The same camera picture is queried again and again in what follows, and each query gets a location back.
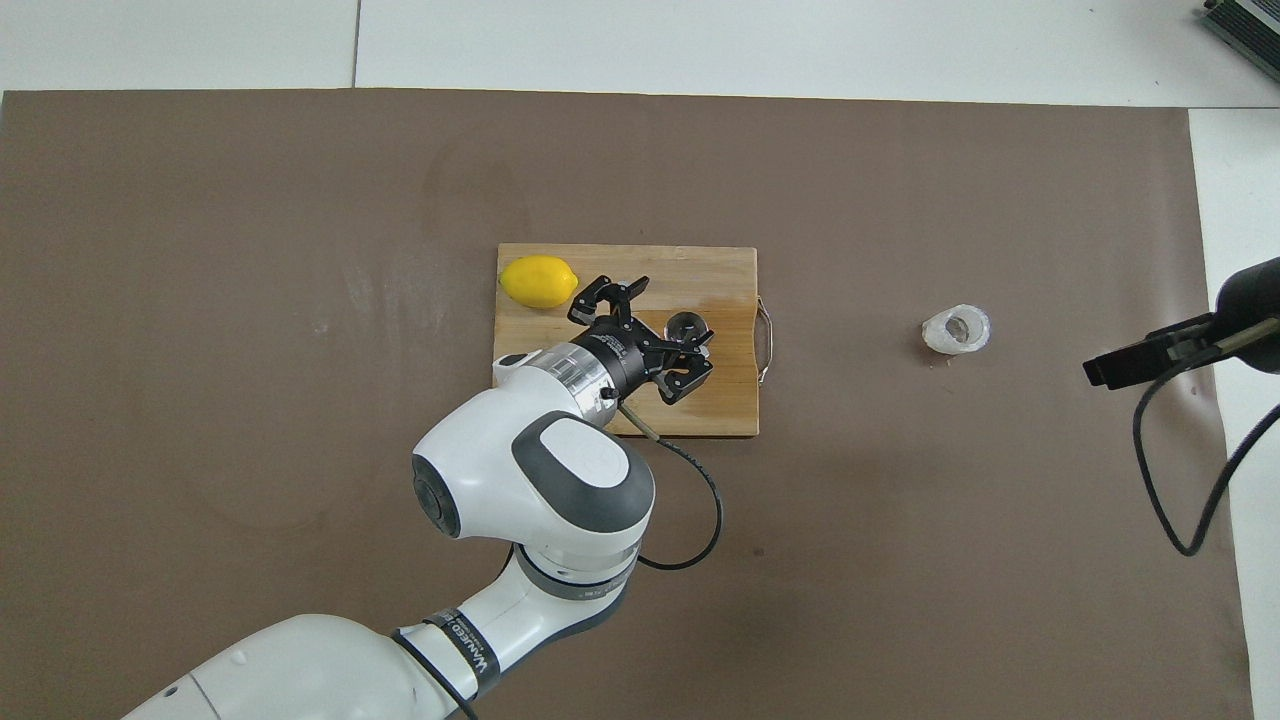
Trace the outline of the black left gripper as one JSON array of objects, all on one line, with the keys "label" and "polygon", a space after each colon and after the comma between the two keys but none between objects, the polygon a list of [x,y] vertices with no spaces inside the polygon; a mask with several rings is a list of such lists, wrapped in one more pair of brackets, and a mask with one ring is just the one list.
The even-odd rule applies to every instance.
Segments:
[{"label": "black left gripper", "polygon": [[631,283],[599,275],[581,290],[567,310],[570,322],[589,325],[585,350],[602,364],[622,401],[653,382],[666,405],[676,405],[699,388],[713,372],[708,345],[713,334],[692,340],[660,340],[640,318],[631,302],[650,283],[641,275]]}]

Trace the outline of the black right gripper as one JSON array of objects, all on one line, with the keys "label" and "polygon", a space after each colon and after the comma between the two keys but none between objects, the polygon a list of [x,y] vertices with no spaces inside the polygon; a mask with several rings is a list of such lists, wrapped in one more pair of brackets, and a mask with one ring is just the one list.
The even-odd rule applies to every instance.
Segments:
[{"label": "black right gripper", "polygon": [[1228,357],[1263,373],[1279,372],[1279,260],[1254,264],[1231,274],[1217,296],[1216,313],[1160,328],[1149,338],[1083,363],[1093,387],[1123,389],[1151,383],[1179,363],[1211,345]]}]

